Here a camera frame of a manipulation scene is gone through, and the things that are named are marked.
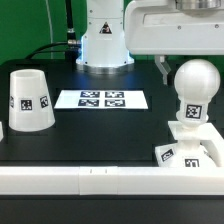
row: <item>black table surface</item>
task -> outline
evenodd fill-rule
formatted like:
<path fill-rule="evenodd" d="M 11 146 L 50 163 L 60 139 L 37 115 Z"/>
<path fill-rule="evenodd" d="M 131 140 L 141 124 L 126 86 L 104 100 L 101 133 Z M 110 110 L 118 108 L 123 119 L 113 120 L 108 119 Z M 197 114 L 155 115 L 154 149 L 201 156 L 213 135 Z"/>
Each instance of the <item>black table surface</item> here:
<path fill-rule="evenodd" d="M 171 64 L 176 70 L 184 61 Z M 142 90 L 147 110 L 54 110 L 56 123 L 38 132 L 8 126 L 10 73 L 45 72 L 54 106 L 61 90 Z M 223 83 L 209 121 L 224 136 Z M 167 122 L 179 100 L 153 62 L 116 75 L 77 71 L 64 60 L 12 60 L 0 66 L 0 166 L 157 166 L 156 146 L 174 143 Z M 0 223 L 223 223 L 222 196 L 1 196 Z"/>

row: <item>white sphere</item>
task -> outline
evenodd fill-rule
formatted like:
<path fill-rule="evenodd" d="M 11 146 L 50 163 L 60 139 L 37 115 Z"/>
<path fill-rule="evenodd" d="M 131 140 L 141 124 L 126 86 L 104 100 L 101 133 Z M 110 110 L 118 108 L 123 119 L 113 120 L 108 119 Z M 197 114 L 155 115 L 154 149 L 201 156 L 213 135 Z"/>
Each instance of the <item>white sphere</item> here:
<path fill-rule="evenodd" d="M 195 59 L 183 64 L 175 76 L 180 99 L 188 103 L 209 103 L 220 86 L 220 74 L 210 62 Z"/>

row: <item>green background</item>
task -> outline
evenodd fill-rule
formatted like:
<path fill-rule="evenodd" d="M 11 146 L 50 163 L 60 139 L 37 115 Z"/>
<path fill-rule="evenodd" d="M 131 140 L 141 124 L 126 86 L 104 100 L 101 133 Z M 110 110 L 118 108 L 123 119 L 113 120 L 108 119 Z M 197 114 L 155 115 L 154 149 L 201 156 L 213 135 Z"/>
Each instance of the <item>green background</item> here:
<path fill-rule="evenodd" d="M 124 0 L 125 7 L 131 0 Z M 64 0 L 48 0 L 53 26 L 53 40 L 66 41 L 66 12 Z M 73 19 L 78 39 L 86 31 L 86 0 L 72 0 Z M 0 64 L 10 59 L 26 57 L 38 47 L 50 43 L 50 29 L 45 0 L 0 0 Z M 50 58 L 38 55 L 35 58 Z M 153 59 L 152 56 L 134 56 L 135 59 Z M 221 74 L 223 56 L 197 56 L 214 63 Z"/>

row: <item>white paper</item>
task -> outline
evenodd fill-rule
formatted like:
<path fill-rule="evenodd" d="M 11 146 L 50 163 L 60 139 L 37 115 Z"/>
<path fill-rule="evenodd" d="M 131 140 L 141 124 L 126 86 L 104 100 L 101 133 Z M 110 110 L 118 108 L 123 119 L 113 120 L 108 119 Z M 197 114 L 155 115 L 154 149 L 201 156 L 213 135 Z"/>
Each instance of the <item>white paper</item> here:
<path fill-rule="evenodd" d="M 62 90 L 55 109 L 148 109 L 143 91 Z"/>

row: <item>upside-down cup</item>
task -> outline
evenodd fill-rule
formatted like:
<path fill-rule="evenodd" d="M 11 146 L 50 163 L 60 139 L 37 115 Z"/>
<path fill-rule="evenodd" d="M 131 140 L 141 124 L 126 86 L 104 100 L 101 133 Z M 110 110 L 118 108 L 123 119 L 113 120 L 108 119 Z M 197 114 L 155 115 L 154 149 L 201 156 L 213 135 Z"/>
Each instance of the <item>upside-down cup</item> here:
<path fill-rule="evenodd" d="M 51 100 L 41 70 L 25 69 L 10 74 L 9 126 L 33 132 L 55 123 Z"/>

